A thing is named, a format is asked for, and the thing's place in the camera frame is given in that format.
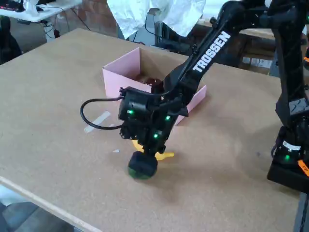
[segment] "brick wall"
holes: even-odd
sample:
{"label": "brick wall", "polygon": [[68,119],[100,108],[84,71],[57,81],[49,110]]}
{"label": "brick wall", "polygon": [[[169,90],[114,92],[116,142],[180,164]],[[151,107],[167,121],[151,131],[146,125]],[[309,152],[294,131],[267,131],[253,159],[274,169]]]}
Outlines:
{"label": "brick wall", "polygon": [[[107,5],[107,0],[83,0],[81,5],[76,6],[74,11],[92,30],[102,34],[117,36],[117,24]],[[86,28],[79,18],[71,11],[66,11],[70,29]],[[61,27],[65,27],[65,14],[58,16]]]}

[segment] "table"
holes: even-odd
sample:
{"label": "table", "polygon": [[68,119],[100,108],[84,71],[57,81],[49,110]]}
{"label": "table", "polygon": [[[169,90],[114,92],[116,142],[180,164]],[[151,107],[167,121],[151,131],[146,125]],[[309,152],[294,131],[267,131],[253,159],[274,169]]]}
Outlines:
{"label": "table", "polygon": [[0,9],[0,15],[2,16],[8,16],[12,18],[17,18],[33,23],[38,23],[42,20],[47,20],[48,23],[46,27],[44,28],[46,35],[46,40],[52,41],[54,38],[54,31],[51,30],[51,26],[53,25],[48,18],[51,16],[57,15],[62,11],[65,11],[69,8],[72,8],[76,5],[79,5],[82,3],[82,0],[56,0],[55,2],[48,3],[46,5],[39,5],[39,7],[42,7],[43,11],[38,12],[37,16],[32,16],[27,11],[23,12],[15,12],[15,11],[7,11],[4,9]]}
{"label": "table", "polygon": [[[266,179],[278,78],[214,64],[167,142],[175,157],[148,181],[127,174],[134,148],[118,131],[84,132],[102,66],[137,46],[185,59],[78,29],[0,66],[0,184],[84,231],[292,231],[299,194]],[[117,103],[85,113],[105,111],[117,124]]]}

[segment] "white label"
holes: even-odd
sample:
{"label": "white label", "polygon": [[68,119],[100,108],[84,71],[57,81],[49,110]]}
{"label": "white label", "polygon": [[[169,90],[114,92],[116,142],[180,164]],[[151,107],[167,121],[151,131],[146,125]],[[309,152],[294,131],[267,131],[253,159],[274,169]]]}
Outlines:
{"label": "white label", "polygon": [[[111,115],[110,112],[105,111],[101,116],[97,117],[97,119],[94,120],[92,123],[93,123],[93,124],[96,124],[96,125],[100,125],[100,124],[101,124],[105,119],[107,119],[110,115]],[[93,128],[92,126],[88,125],[88,126],[84,129],[84,131],[85,131],[86,133],[89,133],[89,132],[93,131],[93,129],[94,129],[94,128]]]}
{"label": "white label", "polygon": [[259,62],[257,63],[257,66],[270,69],[271,64],[272,64],[272,60],[260,59]]}
{"label": "white label", "polygon": [[270,69],[272,64],[272,60],[268,59],[258,59],[258,58],[252,58],[251,65],[261,68],[267,68]]}
{"label": "white label", "polygon": [[258,58],[252,58],[251,59],[251,64],[254,66],[257,66],[257,64],[259,63],[259,59]]}
{"label": "white label", "polygon": [[244,57],[244,58],[242,59],[242,62],[243,62],[244,64],[250,64],[250,61],[251,61],[251,58],[250,58],[250,57]]}
{"label": "white label", "polygon": [[283,146],[285,146],[286,148],[290,149],[290,150],[293,150],[293,151],[299,151],[300,150],[300,146],[294,146],[292,144],[289,144],[288,142],[286,141],[283,141]]}
{"label": "white label", "polygon": [[231,36],[227,34],[225,31],[222,31],[217,39],[210,45],[209,49],[207,49],[206,53],[201,57],[201,59],[197,62],[197,64],[193,67],[192,70],[196,70],[198,72],[203,72],[206,66],[211,62],[212,58],[221,50],[224,44],[228,41]]}

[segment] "white tape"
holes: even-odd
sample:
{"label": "white tape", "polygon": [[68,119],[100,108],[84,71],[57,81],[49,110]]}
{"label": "white tape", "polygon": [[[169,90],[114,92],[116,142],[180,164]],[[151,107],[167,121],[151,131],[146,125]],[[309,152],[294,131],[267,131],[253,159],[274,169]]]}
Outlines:
{"label": "white tape", "polygon": [[254,66],[257,66],[257,64],[259,63],[259,60],[260,59],[258,59],[258,58],[252,58],[251,59],[251,64],[254,65]]}
{"label": "white tape", "polygon": [[283,141],[283,146],[285,146],[286,148],[288,149],[291,149],[291,150],[294,150],[294,151],[299,151],[300,150],[300,146],[294,146],[292,144],[289,144],[288,142],[286,141]]}
{"label": "white tape", "polygon": [[[96,125],[100,125],[100,124],[101,124],[105,119],[107,119],[110,115],[111,115],[110,112],[105,111],[101,116],[97,117],[97,119],[94,120],[92,123],[93,123],[93,124],[96,124]],[[94,128],[93,128],[92,126],[88,125],[88,126],[84,129],[84,131],[85,131],[86,133],[89,133],[89,132],[93,131],[93,129],[94,129]]]}
{"label": "white tape", "polygon": [[243,62],[244,64],[250,64],[250,61],[251,61],[251,58],[250,58],[250,57],[244,57],[244,58],[242,59],[242,62]]}
{"label": "white tape", "polygon": [[257,67],[262,67],[262,68],[270,69],[271,64],[272,64],[272,60],[259,59],[259,62],[257,63]]}

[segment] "orange label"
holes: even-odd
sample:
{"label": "orange label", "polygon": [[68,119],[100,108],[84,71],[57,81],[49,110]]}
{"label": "orange label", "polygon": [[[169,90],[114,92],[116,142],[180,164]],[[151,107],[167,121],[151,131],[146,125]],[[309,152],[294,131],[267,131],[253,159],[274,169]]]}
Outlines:
{"label": "orange label", "polygon": [[298,161],[298,165],[300,166],[300,168],[304,171],[304,173],[309,176],[309,168],[307,167],[307,165],[304,163],[303,160],[299,160]]}

